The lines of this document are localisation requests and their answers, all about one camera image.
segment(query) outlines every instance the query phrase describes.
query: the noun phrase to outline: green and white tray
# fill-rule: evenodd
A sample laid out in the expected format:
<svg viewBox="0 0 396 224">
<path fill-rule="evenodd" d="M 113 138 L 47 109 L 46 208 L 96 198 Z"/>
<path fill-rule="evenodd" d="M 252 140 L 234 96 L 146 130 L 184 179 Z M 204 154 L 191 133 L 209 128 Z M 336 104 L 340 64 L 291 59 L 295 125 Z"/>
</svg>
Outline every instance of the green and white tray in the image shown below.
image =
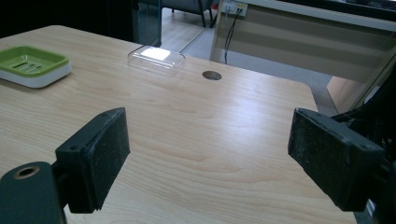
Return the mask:
<svg viewBox="0 0 396 224">
<path fill-rule="evenodd" d="M 42 88 L 72 70 L 63 55 L 31 46 L 15 46 L 0 51 L 0 78 L 30 88 Z"/>
</svg>

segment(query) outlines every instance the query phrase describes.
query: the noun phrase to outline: container lid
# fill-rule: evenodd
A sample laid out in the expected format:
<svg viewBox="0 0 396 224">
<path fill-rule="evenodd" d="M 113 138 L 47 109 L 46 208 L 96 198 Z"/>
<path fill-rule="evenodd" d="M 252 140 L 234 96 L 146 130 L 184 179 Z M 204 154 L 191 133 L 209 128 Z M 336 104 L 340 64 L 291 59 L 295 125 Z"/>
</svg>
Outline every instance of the container lid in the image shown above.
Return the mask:
<svg viewBox="0 0 396 224">
<path fill-rule="evenodd" d="M 185 60 L 181 53 L 151 46 L 142 46 L 128 54 L 130 66 L 168 77 L 177 75 Z"/>
</svg>

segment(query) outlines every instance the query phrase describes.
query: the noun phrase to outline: power cord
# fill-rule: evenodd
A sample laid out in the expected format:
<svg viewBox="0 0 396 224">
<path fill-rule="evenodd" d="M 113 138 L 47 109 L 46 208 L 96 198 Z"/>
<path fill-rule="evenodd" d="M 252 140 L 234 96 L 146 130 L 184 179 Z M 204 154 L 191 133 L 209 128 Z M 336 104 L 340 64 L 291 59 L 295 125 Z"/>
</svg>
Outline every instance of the power cord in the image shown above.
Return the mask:
<svg viewBox="0 0 396 224">
<path fill-rule="evenodd" d="M 233 20 L 233 25 L 231 25 L 230 31 L 227 34 L 227 38 L 225 39 L 225 46 L 224 46 L 224 62 L 227 64 L 227 53 L 228 53 L 228 48 L 230 47 L 231 39 L 233 38 L 233 28 L 235 27 L 236 20 L 238 19 L 239 14 L 241 14 L 242 9 L 238 8 L 236 10 L 236 16 L 235 19 Z"/>
</svg>

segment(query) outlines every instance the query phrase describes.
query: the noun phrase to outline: wooden table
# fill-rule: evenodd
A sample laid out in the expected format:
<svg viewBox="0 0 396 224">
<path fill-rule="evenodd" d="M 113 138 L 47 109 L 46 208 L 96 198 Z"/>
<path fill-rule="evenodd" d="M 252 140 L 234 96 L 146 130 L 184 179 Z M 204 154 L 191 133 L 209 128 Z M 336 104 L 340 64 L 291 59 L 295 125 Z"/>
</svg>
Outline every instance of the wooden table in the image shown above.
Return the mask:
<svg viewBox="0 0 396 224">
<path fill-rule="evenodd" d="M 97 114 L 124 106 L 131 154 L 103 209 L 69 223 L 354 223 L 287 153 L 302 83 L 187 58 L 175 77 L 127 64 L 139 46 L 51 26 L 0 39 L 66 55 L 73 72 L 33 90 L 0 80 L 0 175 L 54 150 Z M 222 74 L 207 80 L 204 71 Z"/>
</svg>

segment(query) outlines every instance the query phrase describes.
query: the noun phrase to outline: power outlet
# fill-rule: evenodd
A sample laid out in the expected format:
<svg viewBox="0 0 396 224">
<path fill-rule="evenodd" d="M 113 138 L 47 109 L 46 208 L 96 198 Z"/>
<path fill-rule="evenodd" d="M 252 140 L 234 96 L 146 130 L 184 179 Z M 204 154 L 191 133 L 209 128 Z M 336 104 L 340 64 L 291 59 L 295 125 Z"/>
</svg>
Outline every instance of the power outlet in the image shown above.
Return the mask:
<svg viewBox="0 0 396 224">
<path fill-rule="evenodd" d="M 228 14 L 236 14 L 238 12 L 238 9 L 242 10 L 239 13 L 239 16 L 241 17 L 246 16 L 248 10 L 248 4 L 236 2 L 234 0 L 225 0 L 222 3 L 221 11 Z"/>
</svg>

